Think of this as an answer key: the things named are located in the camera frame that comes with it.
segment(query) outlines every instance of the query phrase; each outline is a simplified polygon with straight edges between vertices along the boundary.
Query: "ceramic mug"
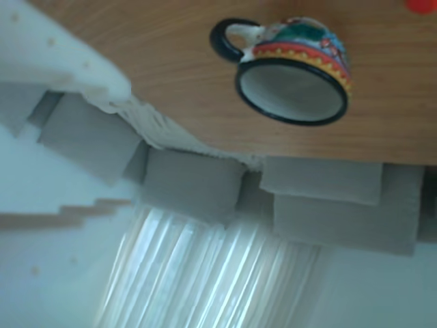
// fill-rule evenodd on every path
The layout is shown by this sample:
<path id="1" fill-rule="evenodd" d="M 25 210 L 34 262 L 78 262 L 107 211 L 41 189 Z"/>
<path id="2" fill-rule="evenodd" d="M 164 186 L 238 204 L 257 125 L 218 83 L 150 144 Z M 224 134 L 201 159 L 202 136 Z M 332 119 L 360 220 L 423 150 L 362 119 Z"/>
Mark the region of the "ceramic mug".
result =
<path id="1" fill-rule="evenodd" d="M 243 37 L 248 46 L 235 47 L 227 34 Z M 236 89 L 261 114 L 306 126 L 345 114 L 351 88 L 346 50 L 319 21 L 296 17 L 264 27 L 228 18 L 214 27 L 210 41 L 221 57 L 238 63 Z"/>

